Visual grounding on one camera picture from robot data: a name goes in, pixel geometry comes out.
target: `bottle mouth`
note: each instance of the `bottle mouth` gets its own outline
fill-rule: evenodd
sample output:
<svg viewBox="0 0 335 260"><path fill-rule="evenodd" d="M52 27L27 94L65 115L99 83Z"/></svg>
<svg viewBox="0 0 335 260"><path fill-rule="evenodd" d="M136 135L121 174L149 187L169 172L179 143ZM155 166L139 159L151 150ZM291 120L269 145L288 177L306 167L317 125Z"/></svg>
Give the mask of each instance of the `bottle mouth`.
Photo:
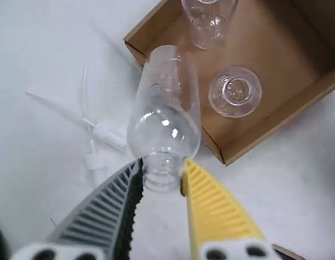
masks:
<svg viewBox="0 0 335 260"><path fill-rule="evenodd" d="M179 188L184 158L174 153L154 152L143 158L144 186L155 192Z"/></svg>

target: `brown cardboard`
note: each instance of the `brown cardboard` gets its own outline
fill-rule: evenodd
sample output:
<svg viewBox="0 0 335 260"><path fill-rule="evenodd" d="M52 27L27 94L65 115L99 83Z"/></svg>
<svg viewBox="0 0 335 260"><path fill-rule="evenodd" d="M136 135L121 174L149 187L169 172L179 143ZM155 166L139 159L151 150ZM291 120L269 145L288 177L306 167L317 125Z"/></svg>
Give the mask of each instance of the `brown cardboard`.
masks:
<svg viewBox="0 0 335 260"><path fill-rule="evenodd" d="M203 140L225 164L335 89L335 0L312 0L311 6L307 0L295 2L239 0L227 44L210 51L191 43L181 0L162 0L125 37L142 65L163 44L192 52L198 67ZM217 71L232 64L256 72L263 88L257 110L240 119L218 115L207 100Z"/></svg>

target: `white surface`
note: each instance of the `white surface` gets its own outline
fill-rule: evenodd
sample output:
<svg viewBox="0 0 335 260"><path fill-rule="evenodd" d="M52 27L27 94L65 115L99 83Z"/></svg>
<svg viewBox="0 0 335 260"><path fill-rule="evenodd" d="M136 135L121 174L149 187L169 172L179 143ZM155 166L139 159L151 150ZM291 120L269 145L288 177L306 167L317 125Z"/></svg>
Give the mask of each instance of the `white surface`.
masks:
<svg viewBox="0 0 335 260"><path fill-rule="evenodd" d="M89 112L125 132L139 73L122 42L158 0L0 0L0 227L12 250L44 239L89 192L86 131L32 101L28 89L81 115L84 65ZM108 173L131 161L100 146ZM335 259L335 92L214 173L270 242L307 259ZM132 259L188 259L185 200L145 192Z"/></svg>

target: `plastic bottle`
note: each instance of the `plastic bottle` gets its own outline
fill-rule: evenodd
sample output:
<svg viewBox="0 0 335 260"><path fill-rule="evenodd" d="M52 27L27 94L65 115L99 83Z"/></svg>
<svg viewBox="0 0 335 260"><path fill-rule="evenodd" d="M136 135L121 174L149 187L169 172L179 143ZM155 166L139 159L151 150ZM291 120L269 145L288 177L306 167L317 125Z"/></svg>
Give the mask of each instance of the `plastic bottle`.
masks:
<svg viewBox="0 0 335 260"><path fill-rule="evenodd" d="M209 50L224 44L237 0L182 0L182 6L196 46Z"/></svg>
<svg viewBox="0 0 335 260"><path fill-rule="evenodd" d="M156 48L147 59L127 144L143 158L144 185L154 191L179 186L184 157L193 158L201 140L197 70L192 55L174 45Z"/></svg>

